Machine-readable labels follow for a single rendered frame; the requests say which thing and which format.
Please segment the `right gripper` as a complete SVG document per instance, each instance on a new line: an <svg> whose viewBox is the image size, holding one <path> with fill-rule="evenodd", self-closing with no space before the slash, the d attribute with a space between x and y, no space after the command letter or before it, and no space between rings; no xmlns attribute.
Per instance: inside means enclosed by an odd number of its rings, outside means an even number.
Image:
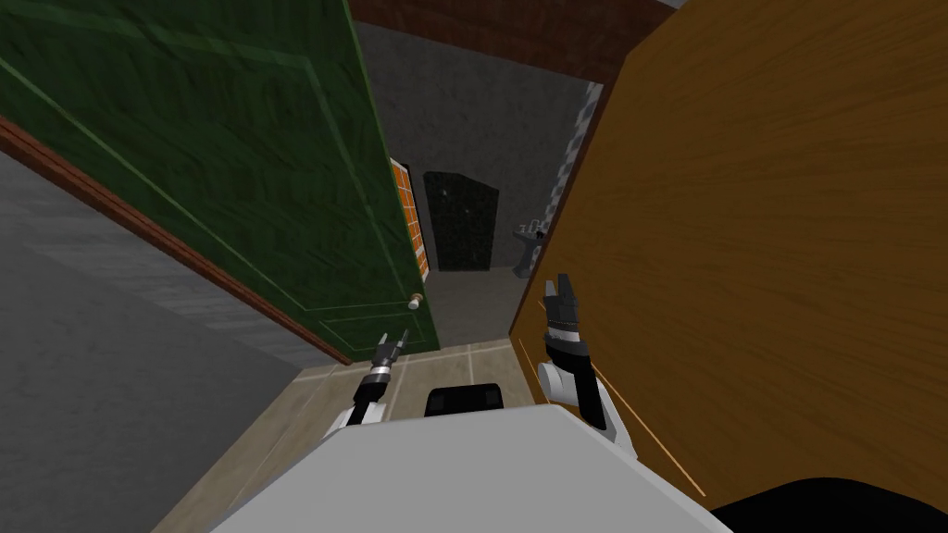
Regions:
<svg viewBox="0 0 948 533"><path fill-rule="evenodd" d="M579 335L579 301L568 274L558 274L556 283L554 280L544 283L544 309L549 329Z"/></svg>

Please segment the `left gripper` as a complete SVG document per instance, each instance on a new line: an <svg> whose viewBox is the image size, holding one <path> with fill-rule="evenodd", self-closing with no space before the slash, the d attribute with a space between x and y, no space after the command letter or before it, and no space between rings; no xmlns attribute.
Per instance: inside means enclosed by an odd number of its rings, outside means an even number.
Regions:
<svg viewBox="0 0 948 533"><path fill-rule="evenodd" d="M384 333L376 347L376 353L372 357L372 367L391 367L404 350L409 333L405 329L397 343L388 343L388 334Z"/></svg>

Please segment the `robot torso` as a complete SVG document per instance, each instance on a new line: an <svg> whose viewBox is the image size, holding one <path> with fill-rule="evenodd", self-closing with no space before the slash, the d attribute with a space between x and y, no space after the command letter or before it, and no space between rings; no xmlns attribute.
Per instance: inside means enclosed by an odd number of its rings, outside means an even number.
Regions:
<svg viewBox="0 0 948 533"><path fill-rule="evenodd" d="M613 405L336 428L208 533L732 533L642 464Z"/></svg>

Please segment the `brown wooden door leaf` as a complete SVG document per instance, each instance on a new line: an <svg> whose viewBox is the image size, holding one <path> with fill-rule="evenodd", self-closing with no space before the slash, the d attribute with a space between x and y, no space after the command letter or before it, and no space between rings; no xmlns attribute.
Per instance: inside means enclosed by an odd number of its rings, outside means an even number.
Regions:
<svg viewBox="0 0 948 533"><path fill-rule="evenodd" d="M948 0L687 0L627 56L543 284L708 509L843 477L948 513Z"/></svg>

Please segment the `green door leaf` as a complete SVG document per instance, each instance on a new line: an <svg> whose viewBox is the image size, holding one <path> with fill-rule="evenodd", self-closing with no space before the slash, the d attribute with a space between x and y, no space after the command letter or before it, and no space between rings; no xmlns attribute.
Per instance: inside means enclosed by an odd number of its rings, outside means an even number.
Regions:
<svg viewBox="0 0 948 533"><path fill-rule="evenodd" d="M342 364L440 346L346 0L0 0L0 150Z"/></svg>

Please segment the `grey pedestal sink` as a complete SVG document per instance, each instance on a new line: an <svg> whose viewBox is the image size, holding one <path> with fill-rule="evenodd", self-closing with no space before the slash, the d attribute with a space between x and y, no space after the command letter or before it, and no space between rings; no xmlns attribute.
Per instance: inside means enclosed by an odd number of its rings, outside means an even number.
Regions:
<svg viewBox="0 0 948 533"><path fill-rule="evenodd" d="M517 278L527 279L543 246L545 237L543 224L539 219L533 219L529 225L521 225L519 230L513 231L512 234L524 245L522 255L512 271Z"/></svg>

